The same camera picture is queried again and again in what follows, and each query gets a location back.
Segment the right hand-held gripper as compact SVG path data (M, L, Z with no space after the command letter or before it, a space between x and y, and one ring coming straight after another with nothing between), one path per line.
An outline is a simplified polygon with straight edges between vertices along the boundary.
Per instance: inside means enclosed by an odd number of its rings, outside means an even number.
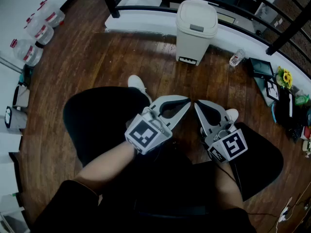
M216 161L229 162L248 150L242 130L233 123L225 125L229 116L222 106L208 100L197 100L194 108L207 136L207 150Z

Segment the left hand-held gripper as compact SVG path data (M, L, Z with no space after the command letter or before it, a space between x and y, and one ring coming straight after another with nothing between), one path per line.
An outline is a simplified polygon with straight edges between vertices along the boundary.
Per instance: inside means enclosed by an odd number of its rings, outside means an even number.
M157 98L135 116L125 132L126 141L142 155L153 151L173 135L178 124L191 105L188 97L167 95Z

